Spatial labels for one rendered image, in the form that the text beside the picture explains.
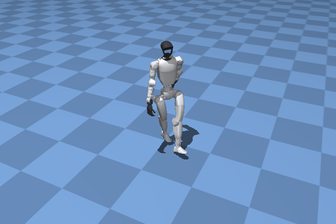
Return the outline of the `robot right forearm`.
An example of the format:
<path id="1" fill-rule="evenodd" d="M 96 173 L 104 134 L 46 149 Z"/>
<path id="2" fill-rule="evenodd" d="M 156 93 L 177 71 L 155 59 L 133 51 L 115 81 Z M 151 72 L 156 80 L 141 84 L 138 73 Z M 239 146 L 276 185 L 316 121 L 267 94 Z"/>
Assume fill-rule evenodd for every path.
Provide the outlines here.
<path id="1" fill-rule="evenodd" d="M 148 94 L 147 94 L 147 103 L 150 103 L 150 99 L 153 99 L 153 90 L 154 88 L 153 87 L 149 87 L 150 85 L 150 81 L 148 83 Z"/>

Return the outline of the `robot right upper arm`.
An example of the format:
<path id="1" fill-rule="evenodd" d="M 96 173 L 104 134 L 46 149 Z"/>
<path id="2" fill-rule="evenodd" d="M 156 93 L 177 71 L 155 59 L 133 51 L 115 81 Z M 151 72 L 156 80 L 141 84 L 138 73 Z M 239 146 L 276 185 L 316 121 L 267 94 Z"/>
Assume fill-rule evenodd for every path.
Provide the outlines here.
<path id="1" fill-rule="evenodd" d="M 156 81 L 154 80 L 155 79 L 155 74 L 156 74 L 156 69 L 158 68 L 159 66 L 159 61 L 153 61 L 150 63 L 150 85 L 149 86 L 155 86 L 156 84 Z"/>

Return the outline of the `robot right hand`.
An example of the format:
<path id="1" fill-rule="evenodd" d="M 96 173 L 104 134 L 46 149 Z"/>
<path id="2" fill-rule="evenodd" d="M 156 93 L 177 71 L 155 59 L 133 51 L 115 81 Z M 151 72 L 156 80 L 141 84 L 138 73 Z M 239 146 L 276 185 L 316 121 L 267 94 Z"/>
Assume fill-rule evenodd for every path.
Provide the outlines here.
<path id="1" fill-rule="evenodd" d="M 153 115 L 152 111 L 155 113 L 155 111 L 152 109 L 152 104 L 153 104 L 153 100 L 150 99 L 150 103 L 147 103 L 148 106 L 147 106 L 147 113 L 151 116 L 155 116 Z"/>

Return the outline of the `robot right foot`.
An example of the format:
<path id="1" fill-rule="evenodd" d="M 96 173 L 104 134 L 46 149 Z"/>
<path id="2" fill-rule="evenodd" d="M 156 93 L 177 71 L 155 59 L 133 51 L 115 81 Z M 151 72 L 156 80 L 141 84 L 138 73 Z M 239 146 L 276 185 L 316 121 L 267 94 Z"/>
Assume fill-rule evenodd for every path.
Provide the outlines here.
<path id="1" fill-rule="evenodd" d="M 168 134 L 165 133 L 165 135 L 163 134 L 163 131 L 161 132 L 162 136 L 164 137 L 164 139 L 167 141 L 167 142 L 171 142 L 171 138 L 169 137 Z"/>

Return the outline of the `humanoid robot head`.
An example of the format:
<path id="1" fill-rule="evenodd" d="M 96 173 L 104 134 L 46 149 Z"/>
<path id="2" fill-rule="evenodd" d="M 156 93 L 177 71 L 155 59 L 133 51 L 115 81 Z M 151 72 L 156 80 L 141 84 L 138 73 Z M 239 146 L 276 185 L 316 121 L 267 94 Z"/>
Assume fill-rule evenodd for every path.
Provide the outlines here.
<path id="1" fill-rule="evenodd" d="M 164 54 L 163 57 L 166 58 L 166 59 L 163 59 L 163 60 L 166 60 L 166 61 L 171 60 L 171 58 L 169 58 L 169 57 L 170 57 L 171 54 L 172 54 L 172 51 L 173 51 L 173 45 L 172 45 L 169 41 L 163 41 L 163 42 L 161 43 L 161 48 L 162 48 L 162 51 L 163 51 L 163 54 Z M 171 53 L 164 53 L 165 50 L 170 50 L 170 49 L 171 49 Z M 161 57 L 161 59 L 162 59 L 163 57 Z"/>

